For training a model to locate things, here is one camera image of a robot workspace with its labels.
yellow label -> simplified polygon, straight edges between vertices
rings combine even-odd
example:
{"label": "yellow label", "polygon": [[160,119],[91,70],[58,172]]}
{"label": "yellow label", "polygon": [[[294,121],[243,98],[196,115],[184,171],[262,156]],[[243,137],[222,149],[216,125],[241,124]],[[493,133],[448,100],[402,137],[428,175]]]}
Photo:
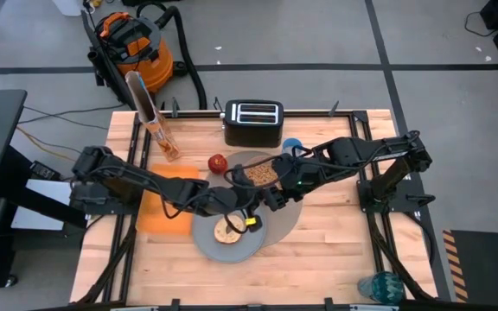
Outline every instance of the yellow label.
{"label": "yellow label", "polygon": [[246,219],[246,225],[255,225],[257,223],[257,220],[253,218]]}

black hose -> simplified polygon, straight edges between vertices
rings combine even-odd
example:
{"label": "black hose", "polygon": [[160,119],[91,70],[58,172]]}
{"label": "black hose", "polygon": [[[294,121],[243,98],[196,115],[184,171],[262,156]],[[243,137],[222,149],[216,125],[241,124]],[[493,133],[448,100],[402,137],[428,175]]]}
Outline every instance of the black hose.
{"label": "black hose", "polygon": [[414,217],[414,215],[412,213],[405,212],[404,215],[406,215],[406,217],[411,219],[416,225],[419,225],[420,228],[422,228],[422,231],[424,232],[424,235],[426,236],[426,239],[428,241],[427,245],[428,245],[428,254],[430,254],[430,259],[429,259],[430,266],[433,266],[433,261],[435,260],[435,256],[436,256],[436,251],[435,251],[436,242],[433,239],[433,236],[431,235],[428,228],[426,228],[425,225],[422,223],[422,221],[416,219],[416,217]]}
{"label": "black hose", "polygon": [[188,43],[186,42],[186,34],[183,31],[182,16],[180,15],[180,11],[176,6],[167,8],[162,3],[149,1],[146,3],[142,3],[137,7],[136,17],[140,17],[142,10],[148,5],[155,5],[157,6],[157,8],[164,11],[163,15],[155,21],[155,24],[159,29],[164,28],[164,26],[166,26],[172,16],[174,17],[174,21],[176,22],[176,29],[178,31],[178,41],[180,43],[180,51],[182,52],[183,61],[186,63],[186,68],[188,69],[188,73],[191,76],[191,79],[194,81],[195,90],[197,91],[197,96],[199,97],[199,110],[206,110],[207,94],[205,93],[205,88],[203,87],[201,78],[199,78],[199,74],[195,69],[194,62],[191,60],[191,56],[189,56]]}
{"label": "black hose", "polygon": [[384,253],[387,260],[391,264],[393,271],[397,273],[401,281],[403,281],[403,283],[409,289],[411,294],[414,296],[414,299],[422,301],[434,300],[433,297],[431,297],[428,293],[422,290],[420,285],[416,281],[414,281],[411,274],[408,272],[405,266],[399,261],[397,256],[395,256],[391,252],[389,246],[387,246],[386,240],[383,238],[383,236],[380,233],[380,229],[375,223],[371,225],[370,236],[372,238],[373,244],[378,245],[378,247]]}
{"label": "black hose", "polygon": [[93,68],[97,71],[95,74],[100,75],[101,78],[106,81],[107,85],[117,95],[117,98],[121,103],[126,103],[132,110],[136,110],[128,86],[125,82],[122,82],[122,86],[119,84],[120,81],[124,81],[124,79],[121,78],[122,80],[119,80],[116,78],[117,75],[112,71],[112,65],[108,65],[109,62],[105,57],[105,53],[99,53],[97,51],[90,51],[87,54],[87,59],[92,62]]}

blue glass object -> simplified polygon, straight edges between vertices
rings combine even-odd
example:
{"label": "blue glass object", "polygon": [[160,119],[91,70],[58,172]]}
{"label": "blue glass object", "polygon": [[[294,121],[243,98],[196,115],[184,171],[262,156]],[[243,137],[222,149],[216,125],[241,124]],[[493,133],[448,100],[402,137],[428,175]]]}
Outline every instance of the blue glass object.
{"label": "blue glass object", "polygon": [[[293,155],[291,153],[291,151],[293,150],[293,146],[303,146],[303,145],[301,144],[301,141],[296,138],[288,138],[284,140],[284,143],[282,144],[282,153]],[[303,151],[300,149],[296,149],[295,153],[296,156],[299,156],[303,153]]]}
{"label": "blue glass object", "polygon": [[398,304],[404,297],[405,285],[391,272],[380,272],[374,276],[360,279],[359,293],[379,303]]}

yellow black striped tape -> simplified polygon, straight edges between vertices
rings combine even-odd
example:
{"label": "yellow black striped tape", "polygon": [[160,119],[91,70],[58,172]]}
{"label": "yellow black striped tape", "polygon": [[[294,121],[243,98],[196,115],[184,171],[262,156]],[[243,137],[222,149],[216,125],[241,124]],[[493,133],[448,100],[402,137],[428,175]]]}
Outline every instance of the yellow black striped tape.
{"label": "yellow black striped tape", "polygon": [[443,230],[443,241],[447,250],[447,258],[449,259],[450,275],[453,278],[453,285],[455,286],[456,301],[466,302],[468,300],[468,293],[466,292],[463,269],[460,266],[460,259],[458,259],[455,237],[453,237],[449,230]]}

gray plate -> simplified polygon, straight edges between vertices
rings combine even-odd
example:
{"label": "gray plate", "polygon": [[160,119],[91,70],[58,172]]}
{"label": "gray plate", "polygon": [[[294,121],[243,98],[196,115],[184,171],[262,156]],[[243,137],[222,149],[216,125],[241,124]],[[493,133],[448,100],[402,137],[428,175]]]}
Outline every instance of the gray plate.
{"label": "gray plate", "polygon": [[[214,227],[222,219],[222,215],[211,217],[195,215],[191,225],[194,242],[203,254],[217,262],[242,262],[257,252],[265,241],[266,217],[261,211],[255,211],[255,214],[263,220],[263,227],[257,232],[246,232],[238,242],[233,244],[223,244],[214,238]],[[240,211],[233,212],[230,215],[238,215],[243,219]]]}
{"label": "gray plate", "polygon": [[[236,164],[245,165],[252,158],[257,156],[271,156],[265,152],[261,151],[241,151],[230,155],[227,157],[228,168],[233,168]],[[211,187],[231,187],[221,175],[215,175],[209,173],[207,176],[207,181],[209,181]],[[290,201],[286,206],[276,212],[271,211],[271,209],[264,203],[261,203],[257,211],[261,211],[267,220],[268,228],[266,230],[266,237],[263,246],[268,246],[275,244],[285,238],[293,227],[299,220],[299,215],[301,214],[301,209],[303,208],[303,201],[300,200],[297,203]]]}

